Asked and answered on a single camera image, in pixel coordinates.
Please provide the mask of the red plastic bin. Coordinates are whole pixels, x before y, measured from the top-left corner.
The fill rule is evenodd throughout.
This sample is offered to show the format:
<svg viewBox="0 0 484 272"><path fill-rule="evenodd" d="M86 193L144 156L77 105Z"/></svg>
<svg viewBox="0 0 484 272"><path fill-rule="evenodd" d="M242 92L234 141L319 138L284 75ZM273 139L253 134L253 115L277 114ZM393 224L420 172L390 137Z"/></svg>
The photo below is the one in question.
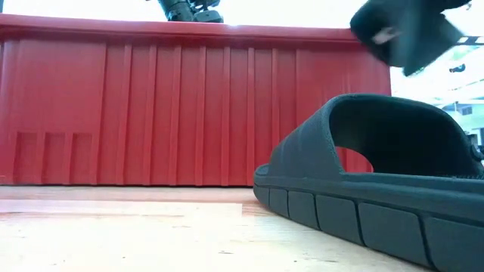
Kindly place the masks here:
<svg viewBox="0 0 484 272"><path fill-rule="evenodd" d="M347 29L0 14L0 184L250 186L355 92L389 70Z"/></svg>

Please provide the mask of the black rubber slide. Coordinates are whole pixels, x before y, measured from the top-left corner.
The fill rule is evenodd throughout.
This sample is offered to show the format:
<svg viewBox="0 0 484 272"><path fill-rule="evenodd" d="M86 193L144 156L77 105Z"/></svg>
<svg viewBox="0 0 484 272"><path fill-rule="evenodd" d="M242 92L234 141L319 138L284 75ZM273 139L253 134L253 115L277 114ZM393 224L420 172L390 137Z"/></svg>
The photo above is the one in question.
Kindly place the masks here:
<svg viewBox="0 0 484 272"><path fill-rule="evenodd" d="M472 0L367 0L349 21L352 34L378 60L405 76L427 67L464 34L443 11Z"/></svg>
<svg viewBox="0 0 484 272"><path fill-rule="evenodd" d="M443 110L330 99L253 175L269 210L438 272L484 272L484 153Z"/></svg>

